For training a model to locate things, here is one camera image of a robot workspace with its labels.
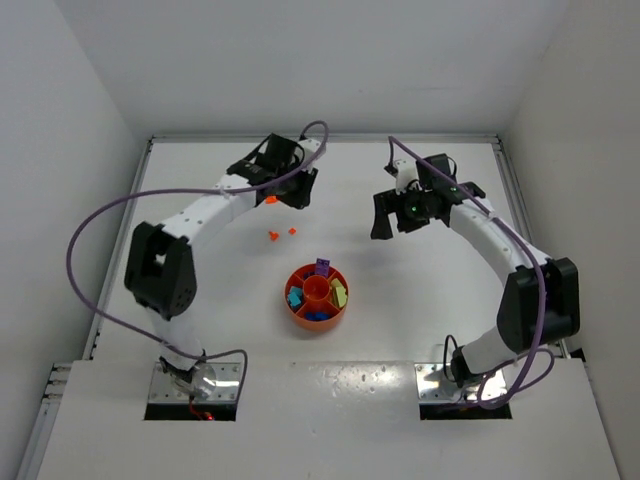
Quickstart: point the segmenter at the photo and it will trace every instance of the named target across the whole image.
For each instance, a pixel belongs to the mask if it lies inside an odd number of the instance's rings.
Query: round red container
[[[329,267],[329,277],[315,275],[316,264],[310,263],[297,269],[284,286],[284,301],[287,310],[291,314],[293,321],[300,327],[311,330],[312,332],[326,332],[335,327],[347,308],[347,304],[342,308],[338,308],[331,302],[331,281],[337,278],[349,295],[349,286],[342,274],[333,267]],[[298,310],[293,310],[287,301],[287,295],[291,287],[302,289],[304,303]],[[327,320],[307,320],[304,318],[305,313],[323,312],[329,315]]]

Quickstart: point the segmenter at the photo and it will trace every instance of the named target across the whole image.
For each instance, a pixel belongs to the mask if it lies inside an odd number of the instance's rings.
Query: silver bracket
[[[457,402],[475,402],[478,398],[478,384],[462,388],[444,376],[442,363],[416,363],[416,385],[420,405],[442,405]],[[507,392],[507,383],[502,370],[487,381],[482,393],[483,400],[499,397]]]
[[[209,393],[207,396],[196,397],[193,401],[194,405],[234,404],[242,376],[242,365],[240,363],[207,363],[206,366],[212,373],[206,379],[209,384]],[[186,405],[189,403],[189,396],[176,388],[171,375],[164,373],[160,363],[156,363],[151,377],[147,403]]]

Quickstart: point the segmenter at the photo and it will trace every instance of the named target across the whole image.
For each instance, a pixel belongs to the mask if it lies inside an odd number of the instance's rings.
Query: table surface
[[[141,190],[210,187],[254,143],[154,145]],[[427,156],[446,152],[458,163],[458,179],[473,180],[511,221],[492,146],[411,143]],[[394,185],[383,166],[385,143],[329,144],[318,161],[311,206],[297,211],[278,203],[241,216],[196,252],[198,294],[187,314],[207,352],[245,348],[255,357],[291,360],[438,361],[446,334],[474,340],[495,325],[502,286],[490,267],[441,222],[391,240],[370,240],[372,195]],[[160,222],[195,198],[170,195],[140,200],[131,225]],[[287,231],[295,227],[297,234]],[[272,242],[268,231],[280,238]],[[124,252],[128,252],[128,240]],[[342,323],[324,335],[309,334],[286,313],[283,288],[296,268],[331,260],[349,283]],[[126,254],[119,262],[106,308],[150,328],[146,313],[123,285]],[[157,356],[152,342],[105,322],[95,358]]]
[[[510,220],[491,145],[411,147],[455,158],[459,179],[478,183]],[[250,148],[155,144],[141,189],[210,186]],[[310,208],[263,205],[197,252],[191,312],[203,345],[209,353],[242,347],[250,357],[236,422],[143,421],[157,345],[105,323],[95,359],[73,366],[38,478],[618,478],[578,360],[558,361],[512,400],[512,420],[420,421],[413,361],[439,361],[447,333],[467,342],[493,326],[502,288],[441,224],[369,239],[371,196],[393,185],[387,158],[383,143],[330,144]],[[131,225],[191,200],[140,201]],[[351,292],[342,323],[324,335],[293,325],[282,296],[290,272],[316,257],[329,258]],[[149,328],[123,287],[124,263],[107,309]],[[545,362],[536,359],[533,373]]]

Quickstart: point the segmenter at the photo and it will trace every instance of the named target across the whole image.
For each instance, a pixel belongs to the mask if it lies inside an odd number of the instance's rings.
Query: wall
[[[160,132],[490,132],[568,0],[56,0],[123,115]]]
[[[507,134],[540,245],[580,270],[582,333],[625,478],[640,478],[640,2],[573,1]]]
[[[51,0],[0,15],[0,479],[17,473],[54,361],[78,358],[90,315],[66,281],[74,227],[130,188],[142,151]],[[86,235],[97,298],[119,213]]]

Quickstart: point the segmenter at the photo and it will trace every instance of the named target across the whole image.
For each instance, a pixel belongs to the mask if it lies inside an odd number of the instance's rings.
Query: purple block
[[[323,277],[329,276],[329,260],[324,258],[318,258],[316,260],[316,275],[322,275]]]

